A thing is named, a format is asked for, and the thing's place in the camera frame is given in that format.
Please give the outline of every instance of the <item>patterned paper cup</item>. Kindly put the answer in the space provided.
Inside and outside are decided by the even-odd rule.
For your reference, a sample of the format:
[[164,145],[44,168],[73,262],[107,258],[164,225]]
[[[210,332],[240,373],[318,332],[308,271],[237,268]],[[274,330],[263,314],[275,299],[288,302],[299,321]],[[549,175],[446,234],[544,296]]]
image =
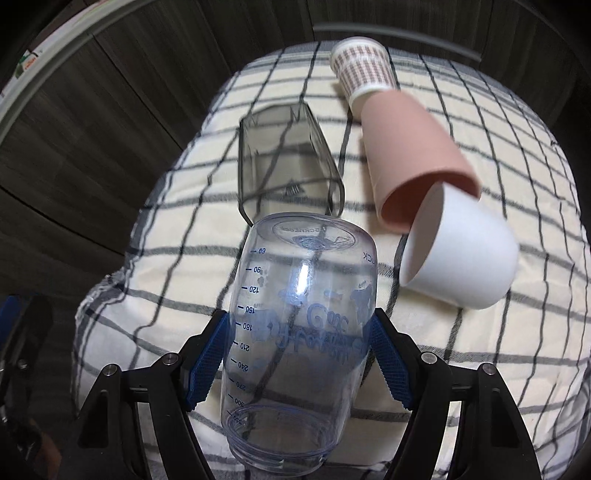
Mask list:
[[395,88],[388,52],[371,38],[351,37],[337,43],[330,53],[330,68],[357,120],[372,94]]

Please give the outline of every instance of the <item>metal screw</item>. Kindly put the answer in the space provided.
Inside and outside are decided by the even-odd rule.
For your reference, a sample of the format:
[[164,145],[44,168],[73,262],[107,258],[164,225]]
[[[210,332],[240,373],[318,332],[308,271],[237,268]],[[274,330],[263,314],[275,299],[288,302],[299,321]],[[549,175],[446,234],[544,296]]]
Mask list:
[[174,365],[176,362],[178,362],[178,354],[167,353],[162,357],[162,362],[164,365]]
[[432,365],[437,362],[437,355],[431,352],[425,352],[421,355],[421,360],[426,364]]
[[496,367],[493,364],[482,364],[482,369],[487,375],[496,374]]
[[106,377],[110,377],[111,375],[115,375],[119,367],[115,364],[109,364],[106,367],[103,367],[102,374]]

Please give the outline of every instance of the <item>clear plastic bottle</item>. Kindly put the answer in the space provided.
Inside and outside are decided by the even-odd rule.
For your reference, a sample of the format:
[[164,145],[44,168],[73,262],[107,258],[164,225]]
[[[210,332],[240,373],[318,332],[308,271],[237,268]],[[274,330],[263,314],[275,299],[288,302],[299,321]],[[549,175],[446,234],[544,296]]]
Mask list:
[[310,213],[251,229],[230,304],[222,425],[243,463],[285,476],[338,444],[368,352],[376,249],[363,229]]

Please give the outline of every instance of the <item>cup rim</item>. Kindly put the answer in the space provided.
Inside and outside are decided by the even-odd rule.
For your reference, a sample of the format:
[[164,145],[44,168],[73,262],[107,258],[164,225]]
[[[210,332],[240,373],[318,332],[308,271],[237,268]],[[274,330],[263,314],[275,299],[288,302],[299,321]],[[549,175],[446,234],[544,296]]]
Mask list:
[[[410,282],[417,278],[418,274],[420,273],[427,259],[429,258],[431,251],[433,250],[433,245],[435,244],[435,240],[437,239],[437,235],[441,227],[441,220],[443,218],[446,190],[449,187],[453,187],[453,185],[450,185],[442,181],[434,183],[425,195],[423,201],[421,202],[421,206],[418,208],[410,232],[408,233],[408,238],[406,241],[406,245],[404,247],[404,252],[402,253],[402,259],[400,261],[400,273],[398,279],[401,287],[408,286]],[[416,257],[413,256],[413,254],[415,254],[414,247],[415,240],[418,235],[417,231],[420,227],[425,226],[425,222],[423,222],[423,217],[426,215],[426,213],[430,213],[433,209],[435,210],[437,215],[436,221],[427,225],[428,231],[426,237],[426,245],[423,246],[422,251],[418,253],[419,259],[417,260]],[[413,260],[415,262],[418,262],[418,264],[411,265],[411,262]]]
[[[402,218],[400,220],[389,219],[390,215],[387,212],[385,212],[385,210],[392,209],[390,205],[390,203],[394,201],[392,197],[394,195],[396,195],[396,197],[402,195],[404,193],[404,190],[408,189],[411,186],[413,186],[413,189],[415,189],[416,186],[413,184],[415,184],[417,181],[422,181],[430,178],[434,178],[435,180],[431,183],[429,188],[426,190],[424,196],[421,198],[417,208],[417,213],[415,213],[412,216],[412,218]],[[469,184],[470,188],[467,189],[461,186],[459,184],[459,180],[461,180],[462,183],[465,181],[466,184]],[[421,205],[427,197],[427,194],[429,193],[430,189],[433,188],[433,186],[437,183],[445,183],[451,185],[466,193],[467,195],[474,197],[476,200],[480,199],[482,193],[479,180],[474,178],[461,168],[452,166],[430,168],[423,170],[417,174],[414,174],[409,178],[404,179],[403,181],[397,182],[395,185],[389,188],[387,190],[387,194],[383,195],[383,197],[381,197],[381,200],[376,201],[376,213],[378,215],[378,219],[386,228],[396,233],[409,233],[414,221],[417,218],[418,211],[420,210]],[[373,184],[374,194],[376,191],[376,186],[377,183]]]

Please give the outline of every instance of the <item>pink cup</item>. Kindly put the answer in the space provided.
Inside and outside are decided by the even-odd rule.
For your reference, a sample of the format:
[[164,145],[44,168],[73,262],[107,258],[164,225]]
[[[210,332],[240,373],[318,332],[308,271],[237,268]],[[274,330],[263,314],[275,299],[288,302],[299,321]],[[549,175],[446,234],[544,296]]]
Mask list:
[[410,95],[372,95],[361,113],[376,212],[396,233],[408,233],[437,182],[480,198],[480,181],[443,127]]

